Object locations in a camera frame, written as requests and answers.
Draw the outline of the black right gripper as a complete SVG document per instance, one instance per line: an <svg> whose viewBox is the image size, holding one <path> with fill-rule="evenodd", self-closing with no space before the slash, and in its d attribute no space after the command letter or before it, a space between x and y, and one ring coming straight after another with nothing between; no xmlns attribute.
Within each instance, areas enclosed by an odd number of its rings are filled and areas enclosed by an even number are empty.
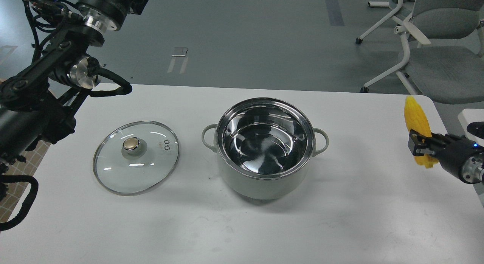
<svg viewBox="0 0 484 264"><path fill-rule="evenodd" d="M483 136L484 122L468 124L467 132L473 136ZM446 172L463 183L483 182L484 149L477 142L467 138L450 142L441 134L431 133L427 137L411 129L408 148L414 157L423 157L425 154L435 157Z"/></svg>

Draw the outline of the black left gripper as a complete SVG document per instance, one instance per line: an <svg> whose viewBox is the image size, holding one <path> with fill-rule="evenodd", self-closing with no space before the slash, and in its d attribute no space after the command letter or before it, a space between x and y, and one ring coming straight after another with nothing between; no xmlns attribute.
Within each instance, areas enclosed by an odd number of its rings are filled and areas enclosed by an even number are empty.
<svg viewBox="0 0 484 264"><path fill-rule="evenodd" d="M131 5L132 14L140 15L149 0L78 0L76 9L84 17L83 23L97 31L121 29Z"/></svg>

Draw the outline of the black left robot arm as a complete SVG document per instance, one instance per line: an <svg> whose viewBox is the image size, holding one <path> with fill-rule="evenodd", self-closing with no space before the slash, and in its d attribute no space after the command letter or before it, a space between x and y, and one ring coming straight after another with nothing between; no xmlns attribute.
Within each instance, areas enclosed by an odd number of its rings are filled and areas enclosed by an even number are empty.
<svg viewBox="0 0 484 264"><path fill-rule="evenodd" d="M16 216L1 223L14 228L30 211L38 181L8 175L9 166L26 162L23 152L39 141L55 144L74 133L75 114L87 97L128 95L132 86L87 54L101 47L104 33L120 30L128 14L142 14L149 0L21 0L34 36L30 66L1 83L1 199L8 185L30 190Z"/></svg>

